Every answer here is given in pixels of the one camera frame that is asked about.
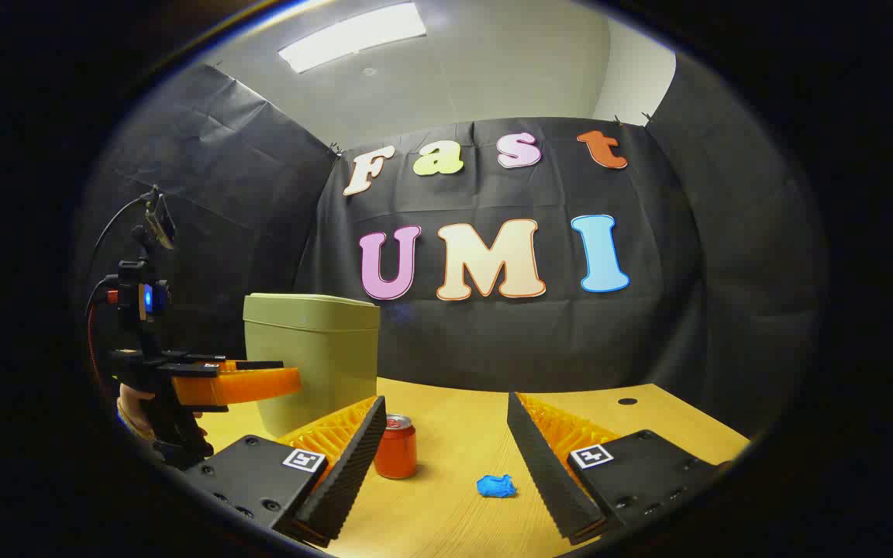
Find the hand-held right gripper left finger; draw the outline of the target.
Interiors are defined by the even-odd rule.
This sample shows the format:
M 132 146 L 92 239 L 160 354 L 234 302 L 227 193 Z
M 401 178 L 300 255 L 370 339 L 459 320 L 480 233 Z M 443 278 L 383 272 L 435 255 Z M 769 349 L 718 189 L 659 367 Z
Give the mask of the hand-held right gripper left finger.
M 357 500 L 386 418 L 385 397 L 368 397 L 279 440 L 242 436 L 184 478 L 260 529 L 326 548 Z

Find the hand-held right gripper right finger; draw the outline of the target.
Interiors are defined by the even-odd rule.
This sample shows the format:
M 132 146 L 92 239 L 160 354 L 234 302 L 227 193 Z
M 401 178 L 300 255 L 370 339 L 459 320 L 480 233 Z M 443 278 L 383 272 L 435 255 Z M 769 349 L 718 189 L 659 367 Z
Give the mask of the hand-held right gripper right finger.
M 734 431 L 666 391 L 511 392 L 507 424 L 557 532 L 613 540 L 668 516 L 734 457 Z

